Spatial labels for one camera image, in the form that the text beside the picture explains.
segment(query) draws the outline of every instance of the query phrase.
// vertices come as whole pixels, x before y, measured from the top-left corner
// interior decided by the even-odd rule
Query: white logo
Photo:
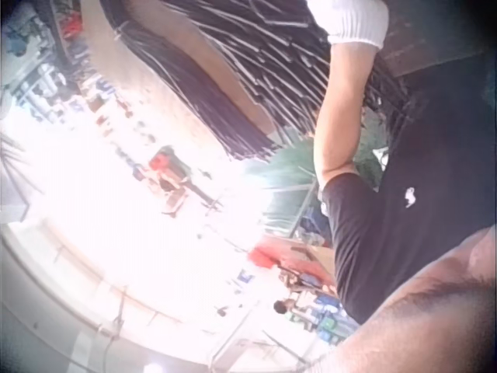
[[[416,197],[414,197],[414,188],[409,188],[405,191],[405,199],[407,200],[407,206],[405,208],[410,208],[416,202]]]

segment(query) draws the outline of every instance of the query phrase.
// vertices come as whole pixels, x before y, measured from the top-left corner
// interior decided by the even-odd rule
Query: skin
[[[438,284],[464,287],[468,281],[476,281],[475,286],[428,305],[410,301],[410,296]],[[417,273],[318,366],[323,372],[347,373],[477,372],[487,371],[480,364],[495,359],[492,351],[495,226],[476,233]]]
[[[320,187],[356,173],[361,106],[377,49],[336,44],[318,117]],[[440,286],[437,296],[419,297]],[[477,232],[392,294],[356,333],[309,371],[475,372],[495,351],[495,226]]]
[[[324,188],[343,173],[357,173],[353,165],[360,139],[366,82],[378,49],[369,44],[336,44],[332,48],[330,79],[316,126],[314,160]]]

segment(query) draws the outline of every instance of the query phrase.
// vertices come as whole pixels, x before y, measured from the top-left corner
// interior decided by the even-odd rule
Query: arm
[[[342,173],[357,173],[361,108],[378,48],[365,43],[332,46],[328,88],[315,134],[315,168],[321,188]]]

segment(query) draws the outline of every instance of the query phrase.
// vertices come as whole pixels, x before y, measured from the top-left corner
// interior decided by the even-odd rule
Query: wall
[[[2,240],[2,360],[21,372],[83,371],[68,357],[101,372],[109,338],[42,290],[19,265]],[[117,340],[109,349],[109,373],[141,373],[156,363],[164,372],[207,372],[205,365],[183,361]]]

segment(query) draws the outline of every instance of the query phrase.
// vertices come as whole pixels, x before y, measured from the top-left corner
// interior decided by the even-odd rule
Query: white sleeve
[[[381,0],[308,0],[308,7],[331,44],[361,42],[383,47],[388,8]]]

